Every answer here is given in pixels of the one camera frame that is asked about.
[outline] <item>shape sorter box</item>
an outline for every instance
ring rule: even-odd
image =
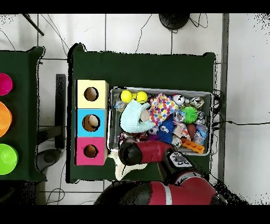
[[[105,80],[78,79],[76,87],[76,108],[106,109],[108,107],[109,84]],[[97,97],[87,100],[88,89],[93,90]]]
[[[106,137],[107,109],[77,109],[77,137]],[[87,115],[94,115],[98,120],[98,128],[92,132],[83,127],[83,120]]]
[[[78,137],[76,144],[77,149],[75,165],[104,165],[108,154],[105,144],[105,137]],[[94,146],[94,148],[97,150],[94,158],[89,158],[85,154],[85,149],[89,145]]]

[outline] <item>pink bowl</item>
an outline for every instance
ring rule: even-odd
[[[0,73],[0,96],[8,94],[13,87],[11,78],[4,73]]]

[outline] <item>pink box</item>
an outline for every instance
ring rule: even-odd
[[[104,165],[108,150],[105,145],[105,137],[78,137],[76,152],[76,165]],[[87,157],[83,150],[87,145],[93,145],[98,150],[94,158]]]

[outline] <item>dark green tablecloth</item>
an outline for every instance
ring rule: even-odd
[[[35,168],[37,142],[37,63],[44,52],[35,47],[26,52],[0,51],[0,73],[12,78],[13,89],[0,101],[12,113],[12,123],[0,143],[14,147],[18,164],[0,180],[44,181],[45,176]]]
[[[212,92],[214,87],[215,54],[154,55],[113,52],[85,52],[81,43],[69,51],[69,86],[67,117],[67,170],[66,180],[115,180],[114,160],[108,158],[104,166],[74,165],[75,136],[75,80],[105,80],[110,87],[179,89]],[[209,174],[209,155],[189,156],[195,167]],[[162,180],[157,163],[148,164],[143,170],[134,170],[124,179]]]

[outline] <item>colorful bowl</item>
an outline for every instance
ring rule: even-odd
[[[0,175],[11,173],[18,162],[18,152],[9,145],[0,144]]]
[[[12,114],[7,107],[0,102],[0,137],[6,134],[12,122]]]
[[[12,88],[13,83],[11,78],[5,73],[0,73],[0,96],[8,94]]]

